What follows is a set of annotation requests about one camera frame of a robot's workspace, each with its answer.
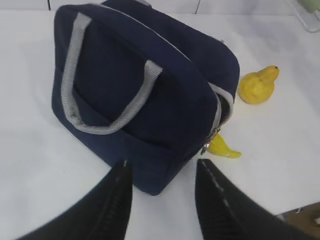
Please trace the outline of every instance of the white tile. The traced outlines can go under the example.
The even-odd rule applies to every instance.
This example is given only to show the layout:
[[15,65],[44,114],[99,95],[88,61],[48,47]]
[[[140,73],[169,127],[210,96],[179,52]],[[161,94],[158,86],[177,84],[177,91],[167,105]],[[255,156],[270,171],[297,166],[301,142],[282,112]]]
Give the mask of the white tile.
[[[152,7],[163,13],[194,14],[199,0],[146,0]],[[66,4],[101,3],[101,0],[50,0],[53,10]]]
[[0,10],[3,9],[48,10],[48,2],[47,0],[0,0]]
[[201,0],[198,14],[294,15],[286,0]]

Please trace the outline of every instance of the navy fabric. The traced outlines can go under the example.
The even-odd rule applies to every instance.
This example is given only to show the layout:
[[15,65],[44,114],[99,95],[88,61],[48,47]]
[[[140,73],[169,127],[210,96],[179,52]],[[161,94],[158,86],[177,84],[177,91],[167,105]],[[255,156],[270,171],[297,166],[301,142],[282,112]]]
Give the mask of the navy fabric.
[[[59,8],[54,20],[52,109],[72,134],[109,165],[121,160],[132,162],[134,184],[157,195],[198,152],[211,131],[217,99],[208,81],[234,95],[239,65],[219,41],[150,7],[133,0],[109,0],[105,4],[148,27],[121,12],[93,4]],[[142,85],[147,60],[163,68],[145,106],[123,129],[110,135],[81,132],[63,112],[62,74],[78,13],[92,18],[73,88],[87,125],[108,126],[119,117]],[[218,66],[206,67],[215,63]]]

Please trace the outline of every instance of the insulated bag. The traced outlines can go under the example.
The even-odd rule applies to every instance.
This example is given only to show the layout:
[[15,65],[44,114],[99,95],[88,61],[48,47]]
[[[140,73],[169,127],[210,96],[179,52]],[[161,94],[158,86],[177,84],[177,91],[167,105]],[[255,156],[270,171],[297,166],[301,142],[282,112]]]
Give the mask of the insulated bag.
[[136,0],[65,5],[52,109],[110,166],[159,194],[230,118],[239,64],[219,40]]

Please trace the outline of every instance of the yellow toy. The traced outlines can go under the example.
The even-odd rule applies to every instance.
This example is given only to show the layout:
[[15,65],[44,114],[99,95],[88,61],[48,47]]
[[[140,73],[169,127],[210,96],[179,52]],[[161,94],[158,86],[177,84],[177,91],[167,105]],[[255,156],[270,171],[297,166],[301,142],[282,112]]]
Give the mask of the yellow toy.
[[230,159],[236,159],[241,156],[241,152],[233,151],[227,146],[227,144],[225,143],[224,139],[220,134],[214,137],[214,139],[212,140],[208,148],[208,152],[214,155],[227,157]]
[[277,66],[268,66],[259,72],[245,75],[239,84],[239,95],[248,104],[261,104],[267,101],[275,90],[279,76]]

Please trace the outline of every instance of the bag strap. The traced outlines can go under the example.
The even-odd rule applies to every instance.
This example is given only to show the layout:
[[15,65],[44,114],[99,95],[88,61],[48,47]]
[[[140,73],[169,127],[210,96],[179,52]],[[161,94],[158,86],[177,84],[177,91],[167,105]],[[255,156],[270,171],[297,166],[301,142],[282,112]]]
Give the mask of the bag strap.
[[72,91],[76,75],[77,64],[84,41],[85,31],[92,19],[82,13],[78,13],[73,23],[69,50],[67,53],[62,83],[61,100],[66,119],[78,130],[95,135],[109,135],[123,128],[145,105],[154,84],[163,69],[147,60],[144,66],[144,80],[142,86],[132,101],[125,107],[121,115],[109,126],[91,126],[83,122],[76,100]]

